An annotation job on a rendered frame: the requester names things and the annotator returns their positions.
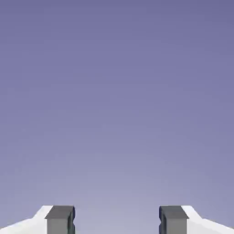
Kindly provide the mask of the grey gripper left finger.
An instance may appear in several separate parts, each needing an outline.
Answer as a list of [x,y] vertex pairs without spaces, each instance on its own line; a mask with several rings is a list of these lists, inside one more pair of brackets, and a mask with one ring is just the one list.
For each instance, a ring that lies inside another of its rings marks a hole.
[[43,205],[32,218],[0,228],[0,234],[75,234],[75,207]]

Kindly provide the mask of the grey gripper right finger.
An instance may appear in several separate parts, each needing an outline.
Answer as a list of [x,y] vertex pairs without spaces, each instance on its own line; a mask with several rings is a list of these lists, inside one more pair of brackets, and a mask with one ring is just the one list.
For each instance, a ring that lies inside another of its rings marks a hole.
[[192,206],[160,206],[159,234],[234,234],[234,228],[202,218]]

